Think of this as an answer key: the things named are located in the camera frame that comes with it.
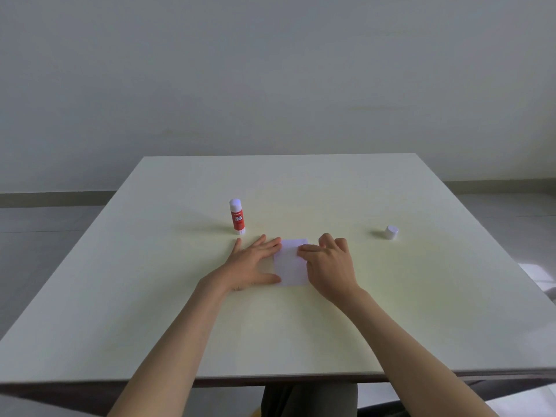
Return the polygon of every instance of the person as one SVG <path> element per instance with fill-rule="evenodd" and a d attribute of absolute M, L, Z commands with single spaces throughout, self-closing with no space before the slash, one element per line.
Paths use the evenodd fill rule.
<path fill-rule="evenodd" d="M 297 254 L 307 260 L 311 285 L 351 320 L 376 355 L 405 407 L 396 415 L 495 416 L 468 385 L 358 286 L 347 244 L 344 238 L 334 239 L 326 233 L 319 238 L 318 246 L 300 246 Z M 242 250 L 238 238 L 226 262 L 199 281 L 183 310 L 141 363 L 108 416 L 181 416 L 226 295 L 252 285 L 280 282 L 278 275 L 257 269 L 261 259 L 272 256 L 280 248 L 280 238 L 266 241 L 262 235 Z M 339 392 L 339 396 L 330 401 L 334 392 Z M 261 410 L 263 417 L 355 416 L 357 385 L 268 386 Z"/>

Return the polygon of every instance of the person's left hand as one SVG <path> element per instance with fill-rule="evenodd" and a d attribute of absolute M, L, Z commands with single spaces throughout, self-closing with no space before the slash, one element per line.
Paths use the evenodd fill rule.
<path fill-rule="evenodd" d="M 243 290 L 251 285 L 276 284 L 281 278 L 274 273 L 263 273 L 257 265 L 265 257 L 270 257 L 282 248 L 282 239 L 277 237 L 265 243 L 263 234 L 252 245 L 241 250 L 238 238 L 226 262 L 206 277 L 221 284 L 226 291 Z"/>

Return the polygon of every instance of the tile floor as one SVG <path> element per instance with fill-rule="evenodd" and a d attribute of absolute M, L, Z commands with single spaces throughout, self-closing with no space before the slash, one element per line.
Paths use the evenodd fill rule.
<path fill-rule="evenodd" d="M 556 197 L 502 194 L 459 199 L 543 291 L 556 290 Z M 101 210 L 96 206 L 0 209 L 0 338 Z M 193 389 L 185 415 L 246 417 L 261 396 L 261 387 Z M 389 384 L 359 385 L 360 407 L 395 399 Z M 505 417 L 556 416 L 556 384 L 488 403 Z M 0 415 L 86 416 L 6 396 L 0 396 Z"/>

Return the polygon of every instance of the dark table edge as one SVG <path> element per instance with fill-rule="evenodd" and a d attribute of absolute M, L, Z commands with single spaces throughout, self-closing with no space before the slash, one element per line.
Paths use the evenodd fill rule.
<path fill-rule="evenodd" d="M 465 381 L 540 379 L 556 381 L 555 368 L 455 371 Z M 384 374 L 349 373 L 323 375 L 247 376 L 196 378 L 194 387 L 261 386 L 269 384 L 318 383 L 380 383 L 388 382 Z M 0 383 L 0 394 L 56 405 L 94 415 L 106 415 L 127 380 L 56 381 L 38 383 Z"/>

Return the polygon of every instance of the forearm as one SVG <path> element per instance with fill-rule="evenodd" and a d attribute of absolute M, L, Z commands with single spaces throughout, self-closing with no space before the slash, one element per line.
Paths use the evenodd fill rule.
<path fill-rule="evenodd" d="M 226 292 L 201 281 L 143 360 L 109 417 L 179 417 Z"/>
<path fill-rule="evenodd" d="M 369 343 L 407 411 L 420 416 L 494 416 L 475 392 L 361 290 L 340 305 Z"/>

